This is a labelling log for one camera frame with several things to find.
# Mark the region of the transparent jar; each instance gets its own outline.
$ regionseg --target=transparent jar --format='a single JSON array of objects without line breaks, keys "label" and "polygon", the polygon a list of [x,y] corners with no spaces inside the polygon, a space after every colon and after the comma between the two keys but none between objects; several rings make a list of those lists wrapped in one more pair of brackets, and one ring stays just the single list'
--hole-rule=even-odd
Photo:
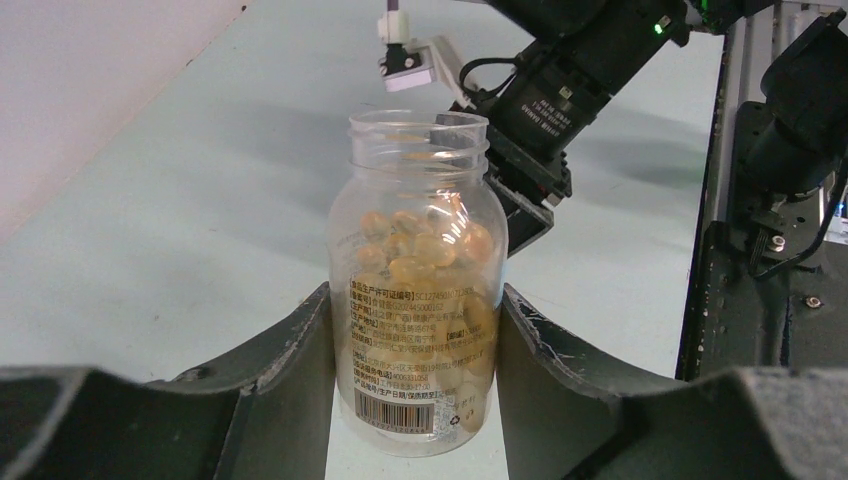
[{"label": "transparent jar", "polygon": [[348,425],[389,454],[452,450],[490,407],[507,228],[483,181],[487,123],[351,117],[327,244],[337,383]]}]

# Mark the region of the white wall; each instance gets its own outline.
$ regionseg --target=white wall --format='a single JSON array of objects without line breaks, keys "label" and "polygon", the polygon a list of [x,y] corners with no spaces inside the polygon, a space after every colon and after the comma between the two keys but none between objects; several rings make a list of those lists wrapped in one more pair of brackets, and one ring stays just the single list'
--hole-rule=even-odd
[{"label": "white wall", "polygon": [[249,3],[0,2],[0,244]]}]

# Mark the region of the screw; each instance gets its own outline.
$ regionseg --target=screw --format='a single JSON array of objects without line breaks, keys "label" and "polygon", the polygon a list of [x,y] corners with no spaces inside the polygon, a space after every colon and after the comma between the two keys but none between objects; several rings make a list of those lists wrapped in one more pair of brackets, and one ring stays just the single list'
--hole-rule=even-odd
[{"label": "screw", "polygon": [[781,237],[780,235],[775,235],[771,237],[771,243],[769,244],[769,250],[775,253],[780,253],[783,251],[783,248],[786,246],[786,239]]},{"label": "screw", "polygon": [[819,299],[819,297],[807,297],[804,300],[804,303],[807,304],[808,307],[813,308],[813,309],[821,308],[821,306],[822,306],[822,303],[821,303],[821,300]]}]

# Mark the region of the bottle neck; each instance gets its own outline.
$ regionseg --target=bottle neck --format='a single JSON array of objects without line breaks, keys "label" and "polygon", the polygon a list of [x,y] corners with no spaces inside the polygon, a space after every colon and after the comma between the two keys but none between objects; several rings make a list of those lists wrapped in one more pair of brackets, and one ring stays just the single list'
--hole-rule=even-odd
[{"label": "bottle neck", "polygon": [[364,185],[380,190],[407,190],[410,192],[436,192],[479,186],[489,167],[485,156],[475,161],[473,169],[458,172],[421,172],[417,170],[392,170],[369,168],[351,162],[353,176]]},{"label": "bottle neck", "polygon": [[459,112],[351,117],[354,175],[378,188],[435,191],[482,182],[487,120]]}]

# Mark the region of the black cable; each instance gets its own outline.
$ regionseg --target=black cable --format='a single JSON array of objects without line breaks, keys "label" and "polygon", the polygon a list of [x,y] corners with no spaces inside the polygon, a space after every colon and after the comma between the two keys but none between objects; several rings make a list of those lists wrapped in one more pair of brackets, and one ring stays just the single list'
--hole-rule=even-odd
[{"label": "black cable", "polygon": [[824,221],[819,227],[819,231],[816,234],[816,238],[813,240],[813,243],[810,244],[810,246],[803,252],[795,255],[794,257],[787,258],[786,260],[766,269],[764,272],[754,275],[754,280],[767,280],[777,275],[782,270],[798,265],[816,253],[822,243],[824,243],[824,238],[827,236],[827,230],[830,227],[830,222],[833,221],[833,217],[836,215],[836,209],[839,207],[839,202],[842,201],[842,196],[845,193],[845,187],[848,185],[848,151],[845,152],[845,155],[843,155],[841,159],[837,160],[840,164],[839,169],[836,171],[836,182],[833,185],[833,190],[830,191],[830,199],[828,200],[827,208],[825,209]]},{"label": "black cable", "polygon": [[483,65],[513,65],[518,67],[518,60],[515,58],[499,57],[478,58],[477,60],[472,60],[466,63],[462,67],[459,71],[459,88],[462,89],[464,94],[468,95],[468,98],[471,99],[471,102],[475,105],[497,96],[504,88],[506,88],[507,85],[509,85],[509,82],[515,78],[515,73],[510,74],[506,80],[504,80],[504,82],[498,85],[494,90],[481,91],[468,88],[468,86],[465,85],[466,77],[468,77],[468,74],[470,74],[472,70]]}]

